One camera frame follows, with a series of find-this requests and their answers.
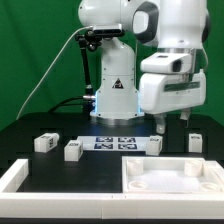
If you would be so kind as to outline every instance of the white tray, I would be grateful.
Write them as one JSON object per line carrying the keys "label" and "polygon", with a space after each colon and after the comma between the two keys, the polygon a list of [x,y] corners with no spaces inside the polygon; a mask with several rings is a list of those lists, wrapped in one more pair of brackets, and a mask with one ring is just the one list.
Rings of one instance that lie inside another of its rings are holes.
{"label": "white tray", "polygon": [[223,193],[217,167],[215,161],[197,158],[123,157],[123,192]]}

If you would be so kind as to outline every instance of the green wall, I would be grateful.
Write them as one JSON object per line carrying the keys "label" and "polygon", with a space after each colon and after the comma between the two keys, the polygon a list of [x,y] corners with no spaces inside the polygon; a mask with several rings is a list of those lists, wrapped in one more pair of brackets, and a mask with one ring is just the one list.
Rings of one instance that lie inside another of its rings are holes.
{"label": "green wall", "polygon": [[[0,0],[0,129],[15,120],[24,100],[65,41],[81,27],[77,16],[79,3],[80,0]],[[224,125],[224,1],[208,0],[208,8],[212,32],[205,43],[210,61],[207,101],[194,113],[209,115]],[[131,34],[123,40],[134,47]],[[153,51],[140,46],[138,62]],[[99,52],[89,54],[89,60],[96,87],[100,85],[100,68],[96,66],[100,62]],[[61,100],[82,95],[83,88],[81,56],[74,41],[24,113],[45,112]]]}

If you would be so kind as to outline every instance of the triangular sticker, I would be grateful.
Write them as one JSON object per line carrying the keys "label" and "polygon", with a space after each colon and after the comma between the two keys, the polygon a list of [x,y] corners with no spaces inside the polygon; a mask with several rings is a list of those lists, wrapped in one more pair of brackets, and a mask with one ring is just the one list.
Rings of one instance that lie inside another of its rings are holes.
{"label": "triangular sticker", "polygon": [[113,89],[124,89],[124,86],[121,83],[120,79],[117,79],[117,81],[115,82]]}

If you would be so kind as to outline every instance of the black table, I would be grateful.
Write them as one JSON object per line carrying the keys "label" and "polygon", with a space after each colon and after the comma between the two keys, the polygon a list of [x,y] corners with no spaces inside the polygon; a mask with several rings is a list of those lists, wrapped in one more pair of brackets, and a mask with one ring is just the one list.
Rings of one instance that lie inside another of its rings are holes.
{"label": "black table", "polygon": [[[18,158],[28,158],[30,174],[19,192],[122,193],[122,156],[145,156],[143,152],[85,151],[78,163],[64,162],[64,147],[78,136],[156,135],[155,122],[146,117],[140,124],[108,127],[94,124],[83,114],[33,113],[0,132],[0,176]],[[58,146],[47,154],[34,153],[34,139],[58,133]],[[189,133],[202,134],[203,153],[188,153]],[[181,126],[179,115],[168,115],[160,156],[203,157],[224,165],[224,127],[212,118],[192,115],[189,127]],[[65,223],[65,220],[0,219],[0,223]],[[166,223],[200,223],[199,220],[166,220]],[[164,223],[159,220],[66,220],[66,223]]]}

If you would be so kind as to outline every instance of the small white cube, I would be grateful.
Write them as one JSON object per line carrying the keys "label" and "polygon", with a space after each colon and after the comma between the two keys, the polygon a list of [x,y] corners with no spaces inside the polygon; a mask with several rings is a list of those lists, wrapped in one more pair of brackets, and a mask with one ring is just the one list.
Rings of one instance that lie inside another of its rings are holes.
{"label": "small white cube", "polygon": [[189,134],[189,152],[202,153],[202,135],[201,134]]}
{"label": "small white cube", "polygon": [[71,140],[65,146],[65,161],[79,161],[83,153],[83,143],[80,140]]}
{"label": "small white cube", "polygon": [[163,147],[163,137],[156,135],[150,136],[146,141],[146,155],[158,156]]}
{"label": "small white cube", "polygon": [[59,135],[57,133],[45,133],[34,139],[35,152],[47,153],[58,145]]}

